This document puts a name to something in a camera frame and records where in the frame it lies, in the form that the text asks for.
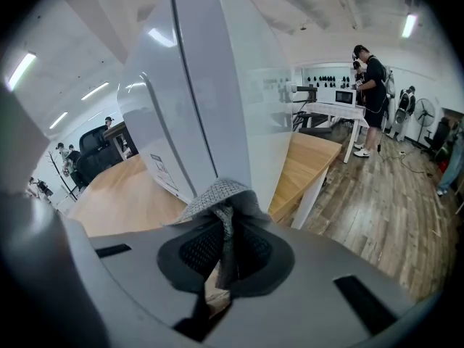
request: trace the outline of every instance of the microwave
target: microwave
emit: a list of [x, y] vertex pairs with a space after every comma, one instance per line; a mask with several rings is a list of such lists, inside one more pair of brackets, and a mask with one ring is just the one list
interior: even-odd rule
[[356, 107], [356, 90], [319, 88], [316, 102], [337, 104], [344, 107]]

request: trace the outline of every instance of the table leg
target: table leg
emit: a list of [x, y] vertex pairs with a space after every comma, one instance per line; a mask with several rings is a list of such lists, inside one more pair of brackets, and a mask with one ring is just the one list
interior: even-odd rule
[[123, 160], [126, 161], [127, 158], [125, 157], [124, 152], [123, 152], [122, 149], [121, 149], [121, 146], [120, 146], [119, 143], [117, 142], [116, 137], [113, 138], [113, 142], [115, 143], [116, 149], [117, 149], [117, 151], [119, 152], [119, 155], [121, 156], [121, 158], [122, 158]]
[[457, 214], [461, 211], [461, 209], [463, 208], [463, 206], [464, 206], [464, 202], [463, 202], [463, 203], [461, 204], [461, 206], [459, 206], [459, 208], [456, 210], [455, 215], [457, 215]]
[[291, 223], [292, 228], [300, 229], [303, 226], [303, 224], [305, 224], [306, 218], [310, 214], [312, 206], [318, 198], [320, 188], [322, 187], [322, 184], [324, 183], [324, 178], [327, 175], [327, 170], [328, 168], [326, 169], [326, 171], [324, 171], [324, 173], [320, 175], [318, 179], [314, 181], [314, 183], [310, 187], [308, 187], [308, 189], [304, 193], [302, 201], [299, 204], [297, 213], [295, 214], [293, 222]]
[[362, 127], [362, 126], [360, 126], [359, 128], [357, 128], [357, 130], [356, 130], [355, 143], [357, 142], [357, 139], [360, 137], [361, 127]]
[[461, 182], [461, 184], [459, 185], [459, 187], [457, 188], [457, 191], [456, 191], [456, 193], [455, 193], [455, 196], [457, 196], [457, 194], [459, 194], [461, 188], [463, 187], [463, 184], [464, 184], [464, 179], [463, 179], [463, 181]]
[[351, 132], [351, 138], [349, 139], [347, 154], [345, 154], [345, 158], [343, 160], [345, 164], [348, 162], [349, 156], [351, 154], [351, 150], [353, 149], [353, 144], [355, 144], [355, 139], [359, 135], [359, 130], [358, 130], [359, 126], [360, 126], [360, 121], [359, 119], [356, 119], [355, 124], [353, 125], [353, 130]]

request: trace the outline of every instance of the wooden floor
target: wooden floor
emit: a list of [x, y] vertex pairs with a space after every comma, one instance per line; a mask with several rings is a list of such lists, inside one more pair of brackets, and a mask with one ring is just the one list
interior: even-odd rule
[[411, 172], [397, 158], [382, 162], [378, 153], [369, 159], [351, 156], [344, 164], [347, 131], [337, 125], [333, 139], [343, 148], [302, 230], [337, 240], [398, 280], [417, 300], [427, 297], [452, 271], [461, 223], [454, 216], [454, 192], [438, 198], [435, 188], [442, 174], [409, 141], [384, 136], [381, 155], [398, 157], [403, 151], [405, 165], [431, 178]]

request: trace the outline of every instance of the shorts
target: shorts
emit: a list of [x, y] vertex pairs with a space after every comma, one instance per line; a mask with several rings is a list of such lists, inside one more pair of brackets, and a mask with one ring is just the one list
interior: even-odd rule
[[364, 118], [371, 128], [382, 129], [382, 120], [384, 119], [385, 111], [387, 111], [388, 106], [388, 99], [367, 101]]

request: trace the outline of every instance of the person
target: person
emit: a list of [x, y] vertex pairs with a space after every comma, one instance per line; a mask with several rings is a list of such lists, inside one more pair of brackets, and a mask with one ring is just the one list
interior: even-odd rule
[[[353, 68], [356, 71], [355, 75], [355, 84], [363, 84], [364, 83], [364, 69], [361, 67], [361, 64], [358, 61], [353, 62]], [[364, 96], [362, 91], [357, 91], [356, 92], [356, 104], [358, 106], [363, 106], [364, 105]]]
[[70, 176], [72, 181], [78, 187], [78, 190], [83, 190], [86, 187], [86, 183], [84, 182], [82, 175], [76, 170], [75, 165], [77, 161], [68, 158], [71, 154], [71, 151], [66, 149], [62, 142], [58, 143], [57, 149], [59, 150], [59, 154], [61, 154], [61, 158], [63, 160], [63, 175], [65, 177]]
[[115, 119], [112, 119], [110, 116], [106, 116], [104, 119], [104, 124], [109, 128], [111, 128], [111, 122], [115, 121]]
[[457, 128], [452, 132], [452, 140], [454, 141], [451, 159], [447, 169], [444, 171], [442, 179], [438, 183], [436, 194], [442, 197], [448, 193], [451, 183], [455, 181], [460, 171], [464, 167], [464, 117], [459, 122]]
[[414, 113], [415, 109], [415, 87], [410, 86], [409, 89], [403, 89], [399, 93], [399, 103], [398, 109], [402, 109], [406, 112], [406, 118], [401, 124], [394, 123], [391, 126], [390, 133], [387, 134], [388, 137], [393, 138], [394, 134], [398, 132], [397, 140], [398, 142], [402, 142], [405, 140], [405, 134], [407, 129], [407, 123], [411, 115]]
[[26, 187], [26, 194], [28, 194], [29, 197], [33, 197], [34, 199], [38, 199], [39, 196], [38, 196], [37, 187], [34, 187], [33, 184], [34, 184], [34, 178], [30, 177], [29, 178], [29, 184]]
[[46, 185], [44, 181], [38, 179], [37, 181], [33, 178], [29, 178], [29, 187], [27, 187], [27, 192], [37, 199], [40, 199], [47, 204], [51, 204], [49, 196], [53, 194], [50, 188]]
[[359, 149], [355, 156], [367, 158], [375, 149], [377, 135], [380, 132], [384, 113], [388, 107], [386, 88], [384, 85], [385, 68], [364, 46], [356, 45], [353, 50], [353, 60], [360, 59], [368, 67], [364, 74], [364, 83], [357, 83], [356, 90], [365, 96], [365, 120], [369, 124], [365, 144], [355, 144]]

